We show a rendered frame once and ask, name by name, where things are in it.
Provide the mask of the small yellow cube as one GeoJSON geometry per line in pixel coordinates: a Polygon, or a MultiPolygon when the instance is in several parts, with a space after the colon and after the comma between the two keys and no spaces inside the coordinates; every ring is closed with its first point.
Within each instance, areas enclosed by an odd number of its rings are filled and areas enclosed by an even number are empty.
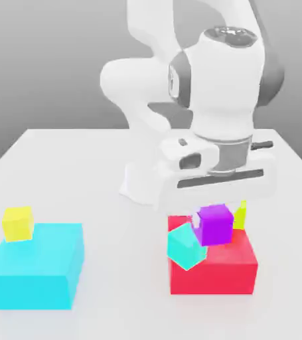
{"type": "Polygon", "coordinates": [[[31,240],[34,226],[33,211],[30,206],[5,209],[2,227],[6,242],[31,240]]]}

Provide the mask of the large red box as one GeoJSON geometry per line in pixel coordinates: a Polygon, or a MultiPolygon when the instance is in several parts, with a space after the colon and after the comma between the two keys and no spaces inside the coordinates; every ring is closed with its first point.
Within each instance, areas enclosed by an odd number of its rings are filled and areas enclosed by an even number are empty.
{"type": "MultiPolygon", "coordinates": [[[[169,216],[168,233],[187,222],[187,216],[169,216]]],[[[252,294],[258,261],[246,231],[233,230],[231,243],[207,248],[206,259],[188,271],[168,258],[170,293],[252,294]]]]}

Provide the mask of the large cyan box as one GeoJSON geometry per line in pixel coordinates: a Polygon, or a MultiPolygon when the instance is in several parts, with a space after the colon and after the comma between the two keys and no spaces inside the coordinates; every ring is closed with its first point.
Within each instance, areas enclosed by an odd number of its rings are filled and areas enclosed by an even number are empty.
{"type": "Polygon", "coordinates": [[[80,223],[37,223],[31,240],[0,243],[0,310],[69,310],[84,262],[80,223]]]}

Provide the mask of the small lime cube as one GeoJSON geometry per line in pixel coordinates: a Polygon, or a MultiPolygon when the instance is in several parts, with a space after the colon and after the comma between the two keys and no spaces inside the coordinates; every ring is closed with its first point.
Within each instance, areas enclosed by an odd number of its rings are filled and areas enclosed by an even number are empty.
{"type": "Polygon", "coordinates": [[[241,201],[239,206],[234,211],[234,222],[233,222],[234,230],[245,229],[246,213],[247,213],[247,202],[241,201]]]}

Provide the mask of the small purple cube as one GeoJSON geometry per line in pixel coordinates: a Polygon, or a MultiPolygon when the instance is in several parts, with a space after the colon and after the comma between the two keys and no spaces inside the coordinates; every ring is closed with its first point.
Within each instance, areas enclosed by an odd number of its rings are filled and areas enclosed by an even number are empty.
{"type": "Polygon", "coordinates": [[[192,230],[201,246],[230,243],[233,223],[234,215],[225,204],[201,207],[192,216],[192,230]]]}

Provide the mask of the small turquoise cube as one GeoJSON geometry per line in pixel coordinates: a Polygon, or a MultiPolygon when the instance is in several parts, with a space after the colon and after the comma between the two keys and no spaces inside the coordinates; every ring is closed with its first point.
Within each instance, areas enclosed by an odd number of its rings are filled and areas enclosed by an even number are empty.
{"type": "Polygon", "coordinates": [[[168,233],[167,257],[186,271],[205,260],[207,250],[200,245],[188,222],[168,233]]]}

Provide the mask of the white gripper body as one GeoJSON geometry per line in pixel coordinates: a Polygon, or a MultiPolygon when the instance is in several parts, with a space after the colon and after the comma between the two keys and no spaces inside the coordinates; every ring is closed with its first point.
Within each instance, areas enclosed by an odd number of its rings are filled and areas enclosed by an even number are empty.
{"type": "Polygon", "coordinates": [[[276,160],[270,152],[251,152],[245,166],[226,176],[203,175],[198,169],[164,172],[155,209],[191,213],[208,205],[270,196],[276,174],[276,160]]]}

